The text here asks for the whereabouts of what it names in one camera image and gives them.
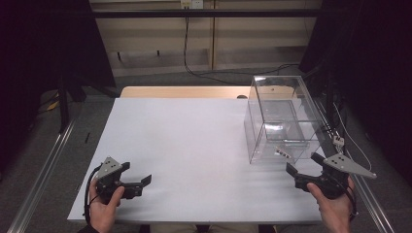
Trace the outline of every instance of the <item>hand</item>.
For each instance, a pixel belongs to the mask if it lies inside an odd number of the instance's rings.
[[[90,203],[90,224],[100,233],[110,232],[115,223],[116,207],[120,205],[121,197],[124,193],[124,187],[120,186],[113,193],[109,204],[105,204],[97,195],[97,179],[93,179],[88,190]]]
[[[354,189],[355,185],[351,178],[348,178],[348,183],[349,187]],[[329,232],[351,232],[349,218],[352,211],[352,204],[348,196],[343,194],[334,200],[329,200],[314,183],[307,184],[307,187],[318,202],[322,221]]]

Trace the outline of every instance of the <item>power cord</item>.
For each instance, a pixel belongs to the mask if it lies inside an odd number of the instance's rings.
[[[269,71],[265,71],[265,72],[258,72],[258,73],[247,73],[247,72],[231,72],[231,71],[213,71],[213,72],[203,72],[203,73],[194,73],[193,71],[191,71],[190,67],[188,66],[187,63],[187,49],[188,49],[188,33],[189,33],[189,18],[186,17],[186,34],[185,34],[185,48],[184,48],[184,62],[185,62],[185,69],[187,70],[187,72],[191,75],[194,75],[198,78],[201,79],[209,79],[209,80],[213,80],[216,82],[220,82],[220,83],[225,83],[225,84],[231,84],[231,85],[243,85],[242,83],[232,83],[232,82],[226,82],[223,80],[219,80],[216,78],[212,78],[212,77],[208,77],[205,75],[210,75],[210,74],[236,74],[236,75],[250,75],[250,76],[254,76],[254,75],[264,75],[264,74],[270,74],[270,73],[274,73],[277,72],[277,75],[279,75],[279,72],[283,69],[286,69],[288,67],[291,66],[298,66],[299,64],[283,64],[281,66],[279,66],[276,69],[273,70],[269,70]]]
[[[339,116],[340,122],[342,123],[342,127],[343,130],[345,131],[346,135],[348,136],[348,138],[355,144],[355,146],[360,150],[360,152],[363,154],[364,158],[366,159],[367,163],[369,164],[369,171],[372,171],[372,164],[370,163],[369,158],[366,156],[366,154],[363,152],[363,150],[360,148],[360,146],[358,146],[358,144],[355,142],[355,140],[351,137],[351,135],[348,133],[348,130],[346,129],[342,117],[339,114],[339,110],[337,109],[336,105],[333,103],[333,106],[336,110],[337,115]]]

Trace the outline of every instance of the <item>metal rail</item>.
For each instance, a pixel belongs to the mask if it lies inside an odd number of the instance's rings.
[[[94,10],[42,12],[53,17],[91,17],[91,18],[127,18],[127,17],[336,17],[347,14],[347,9],[283,9],[283,10]]]
[[[323,122],[326,126],[328,126],[328,122],[325,117],[325,112],[326,109],[324,105],[319,101],[314,101],[315,105],[317,106],[319,112],[321,113],[321,116],[323,118]],[[352,180],[354,181],[354,184],[357,188],[358,194],[360,195],[361,199],[363,200],[364,205],[368,209],[373,221],[376,224],[376,227],[378,228],[379,232],[381,233],[390,233],[393,232],[395,233],[393,227],[391,226],[391,223],[389,222],[389,219],[387,215],[385,214],[385,211],[383,210],[382,206],[379,204],[378,200],[376,199],[375,195],[373,194],[372,190],[369,188],[369,185],[367,184],[366,180],[364,177],[357,176],[357,175],[351,175]]]
[[[57,164],[58,158],[63,152],[64,146],[67,143],[67,140],[70,137],[72,132],[75,119],[78,117],[80,112],[80,108],[77,109],[74,116],[69,121],[68,126],[66,129],[59,133],[57,139],[54,143],[51,152],[49,153],[48,158],[46,159],[43,168],[37,177],[36,181],[32,185],[29,193],[27,194],[26,198],[24,199],[22,205],[20,206],[15,219],[13,220],[8,233],[22,233],[27,228],[27,225],[36,210],[37,204],[39,203],[43,191],[45,190],[49,179],[52,175],[52,171]]]

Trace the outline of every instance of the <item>wire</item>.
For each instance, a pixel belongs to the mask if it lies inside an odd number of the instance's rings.
[[[101,168],[102,165],[94,168],[94,170],[91,172],[90,176],[88,177],[87,180],[87,185],[86,185],[86,193],[85,193],[85,213],[83,214],[85,216],[86,222],[87,224],[90,224],[90,204],[91,202],[96,199],[99,194],[97,196],[95,196],[93,199],[91,199],[91,201],[88,203],[88,190],[90,189],[90,183],[91,183],[91,179],[93,179],[94,174]]]
[[[348,138],[349,138],[349,139],[355,144],[355,146],[360,150],[360,152],[363,154],[364,158],[366,158],[366,161],[369,163],[369,171],[371,171],[371,170],[372,170],[372,164],[370,163],[369,158],[367,158],[366,154],[363,152],[363,150],[360,148],[360,146],[358,146],[358,144],[355,142],[355,140],[352,139],[351,135],[349,135],[348,130],[346,129],[346,127],[345,127],[345,125],[344,125],[344,123],[343,123],[342,117],[340,116],[339,111],[338,111],[338,109],[337,109],[337,107],[336,107],[336,105],[335,105],[334,103],[333,103],[333,106],[334,106],[334,108],[335,108],[335,110],[336,110],[336,112],[337,112],[337,115],[339,116],[340,122],[342,123],[343,130],[345,131],[345,133],[346,133],[346,135],[348,136]]]
[[[273,70],[269,70],[269,71],[264,71],[264,72],[258,72],[258,73],[248,73],[248,72],[232,72],[232,71],[211,71],[211,72],[203,72],[203,73],[194,73],[193,71],[191,71],[190,67],[188,66],[187,63],[187,50],[188,50],[188,33],[189,33],[189,18],[186,17],[186,34],[185,34],[185,48],[184,48],[184,62],[185,62],[185,69],[186,71],[191,74],[194,75],[198,78],[201,79],[209,79],[209,80],[213,80],[216,82],[220,82],[220,83],[226,83],[226,84],[231,84],[231,85],[243,85],[242,83],[232,83],[232,82],[226,82],[220,79],[216,79],[216,78],[212,78],[212,77],[207,77],[204,75],[210,75],[210,74],[235,74],[235,75],[251,75],[251,76],[255,76],[255,75],[264,75],[264,74],[269,74],[269,73],[274,73],[277,72],[277,75],[279,76],[279,72],[283,69],[286,69],[288,67],[291,66],[298,66],[299,64],[296,63],[292,63],[292,64],[283,64],[281,66],[279,66],[276,69]]]

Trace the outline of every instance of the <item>black curtain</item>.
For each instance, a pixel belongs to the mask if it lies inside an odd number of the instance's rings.
[[[84,85],[76,76],[115,86],[94,18],[52,10],[91,11],[87,0],[0,2],[1,169],[24,141],[41,94],[57,89],[62,75],[74,88]]]
[[[412,184],[409,7],[406,1],[364,1],[337,77],[341,91],[369,135]]]

